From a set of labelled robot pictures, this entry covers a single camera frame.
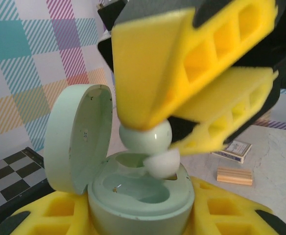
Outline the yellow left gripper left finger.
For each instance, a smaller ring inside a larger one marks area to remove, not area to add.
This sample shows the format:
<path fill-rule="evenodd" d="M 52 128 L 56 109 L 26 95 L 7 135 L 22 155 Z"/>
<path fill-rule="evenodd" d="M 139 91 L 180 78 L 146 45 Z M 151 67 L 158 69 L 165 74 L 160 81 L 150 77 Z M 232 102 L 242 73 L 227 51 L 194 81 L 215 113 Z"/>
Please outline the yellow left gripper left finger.
<path fill-rule="evenodd" d="M 88 197 L 50 193 L 0 223 L 0 235 L 94 235 Z"/>

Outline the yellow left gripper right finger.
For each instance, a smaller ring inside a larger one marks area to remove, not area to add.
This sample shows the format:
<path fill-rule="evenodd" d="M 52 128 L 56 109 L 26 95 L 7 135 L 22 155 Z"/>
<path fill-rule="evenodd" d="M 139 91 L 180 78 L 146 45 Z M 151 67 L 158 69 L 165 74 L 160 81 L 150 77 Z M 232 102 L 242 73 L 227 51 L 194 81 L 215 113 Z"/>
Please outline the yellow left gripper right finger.
<path fill-rule="evenodd" d="M 253 200 L 191 176 L 195 201 L 182 235 L 286 235 L 286 223 Z"/>

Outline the green wireless earbud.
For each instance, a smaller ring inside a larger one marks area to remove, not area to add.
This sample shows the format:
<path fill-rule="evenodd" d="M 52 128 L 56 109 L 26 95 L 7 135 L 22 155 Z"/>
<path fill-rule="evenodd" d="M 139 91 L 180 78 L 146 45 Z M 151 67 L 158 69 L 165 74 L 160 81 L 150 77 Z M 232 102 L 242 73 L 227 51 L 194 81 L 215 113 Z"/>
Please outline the green wireless earbud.
<path fill-rule="evenodd" d="M 121 124 L 119 137 L 128 150 L 146 155 L 143 165 L 152 177 L 166 179 L 178 171 L 180 153 L 177 148 L 170 148 L 173 133 L 168 120 L 146 131 L 133 130 Z"/>

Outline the green earbud charging case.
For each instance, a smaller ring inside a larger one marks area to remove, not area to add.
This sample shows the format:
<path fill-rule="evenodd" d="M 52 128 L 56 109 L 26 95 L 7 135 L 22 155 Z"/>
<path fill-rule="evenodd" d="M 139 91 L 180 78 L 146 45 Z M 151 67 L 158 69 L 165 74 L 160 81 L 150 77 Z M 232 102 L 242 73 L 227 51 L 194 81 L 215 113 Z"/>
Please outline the green earbud charging case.
<path fill-rule="evenodd" d="M 48 119 L 44 167 L 50 186 L 86 194 L 94 235 L 182 235 L 195 193 L 180 165 L 170 178 L 145 169 L 145 154 L 108 155 L 113 104 L 106 85 L 79 84 L 58 96 Z"/>

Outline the ridged wooden block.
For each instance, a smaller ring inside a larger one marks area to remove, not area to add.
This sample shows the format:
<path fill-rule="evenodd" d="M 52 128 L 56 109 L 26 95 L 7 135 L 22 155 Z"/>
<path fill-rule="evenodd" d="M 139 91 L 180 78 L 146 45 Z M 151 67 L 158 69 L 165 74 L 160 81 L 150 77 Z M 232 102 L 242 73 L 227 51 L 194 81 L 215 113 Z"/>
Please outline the ridged wooden block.
<path fill-rule="evenodd" d="M 216 180 L 224 183 L 252 186 L 253 175 L 252 172 L 247 169 L 219 166 L 217 168 Z"/>

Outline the blue playing card box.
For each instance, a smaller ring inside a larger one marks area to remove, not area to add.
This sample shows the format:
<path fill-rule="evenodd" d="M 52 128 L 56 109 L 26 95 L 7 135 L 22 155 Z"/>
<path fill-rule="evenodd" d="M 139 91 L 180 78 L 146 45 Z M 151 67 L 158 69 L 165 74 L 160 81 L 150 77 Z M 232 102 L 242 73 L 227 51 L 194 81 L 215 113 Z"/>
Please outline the blue playing card box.
<path fill-rule="evenodd" d="M 212 154 L 243 164 L 251 147 L 252 144 L 250 143 L 232 141 L 225 149 L 217 152 L 212 152 Z"/>

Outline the black folding chessboard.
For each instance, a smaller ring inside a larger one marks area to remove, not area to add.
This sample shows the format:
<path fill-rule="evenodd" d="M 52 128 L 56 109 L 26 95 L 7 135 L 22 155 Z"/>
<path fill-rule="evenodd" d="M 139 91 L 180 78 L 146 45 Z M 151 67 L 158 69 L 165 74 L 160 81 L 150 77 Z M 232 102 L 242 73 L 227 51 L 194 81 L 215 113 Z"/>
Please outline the black folding chessboard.
<path fill-rule="evenodd" d="M 43 157 L 31 148 L 0 160 L 0 211 L 47 184 Z"/>

